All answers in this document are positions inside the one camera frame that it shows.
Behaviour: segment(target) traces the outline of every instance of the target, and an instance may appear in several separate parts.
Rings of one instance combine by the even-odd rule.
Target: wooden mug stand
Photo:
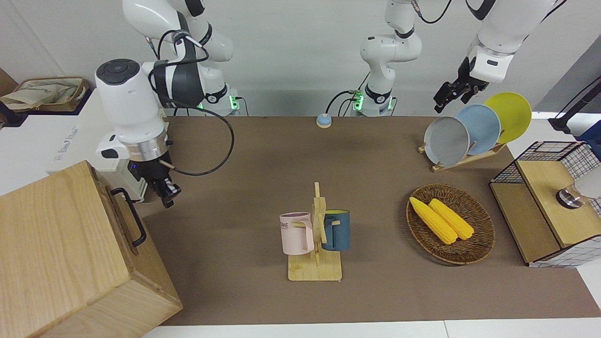
[[[288,279],[291,281],[338,281],[342,279],[339,251],[322,248],[327,243],[324,217],[326,198],[320,195],[319,182],[315,182],[313,198],[313,243],[315,249],[303,255],[288,256]]]
[[[468,152],[470,150],[472,150],[472,148],[476,145],[476,142],[474,141],[472,144],[470,144]],[[495,156],[496,154],[498,154],[505,146],[507,145],[507,143],[497,143],[495,144],[489,151],[487,151],[486,153],[482,153],[479,155],[466,155],[461,161],[459,161],[459,163],[457,163],[456,165],[452,165],[450,167],[442,167],[440,164],[440,162],[435,163],[432,168],[430,168],[430,170],[433,173],[437,173],[438,171],[443,171],[446,169],[450,169],[450,168],[454,168],[454,167],[458,167],[460,165],[464,165],[470,162],[474,162],[477,161],[479,159],[483,159],[483,158],[487,158],[487,157],[491,157],[491,156]],[[422,154],[426,152],[426,143],[424,142],[424,144],[417,148],[417,151]]]

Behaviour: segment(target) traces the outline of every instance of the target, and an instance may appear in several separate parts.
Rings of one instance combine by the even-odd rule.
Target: blue mug
[[[327,243],[322,248],[328,251],[344,251],[350,248],[350,213],[348,210],[326,210],[323,226]]]

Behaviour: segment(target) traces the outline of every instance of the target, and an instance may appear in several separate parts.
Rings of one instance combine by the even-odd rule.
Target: pink mug
[[[279,216],[282,249],[285,254],[299,255],[314,249],[313,225],[308,212],[289,212]]]

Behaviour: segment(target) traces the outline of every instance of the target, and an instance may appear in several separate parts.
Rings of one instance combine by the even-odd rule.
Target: black stand pole
[[[601,93],[601,82],[599,82],[595,87],[593,87],[593,89],[591,89],[583,98],[581,98],[580,101],[576,102],[576,104],[573,105],[562,117],[550,118],[549,123],[551,124],[553,129],[555,129],[556,131],[564,132],[565,134],[570,134],[570,128],[567,127],[567,122],[574,115],[576,115],[576,113],[579,112],[580,109],[588,105],[588,103],[591,102],[595,98],[595,96],[599,95],[599,93]]]
[[[4,103],[0,101],[0,113],[6,117],[6,122],[2,125],[3,128],[6,127],[21,127],[25,119],[27,118],[27,114],[18,114],[10,109]]]

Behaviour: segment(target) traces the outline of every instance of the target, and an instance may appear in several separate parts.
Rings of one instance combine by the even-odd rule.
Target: green indicator light
[[[232,110],[238,109],[238,101],[233,96],[230,96],[230,105]]]
[[[363,108],[363,94],[361,93],[357,93],[357,99],[355,102],[355,110],[356,111],[361,111],[361,108]]]

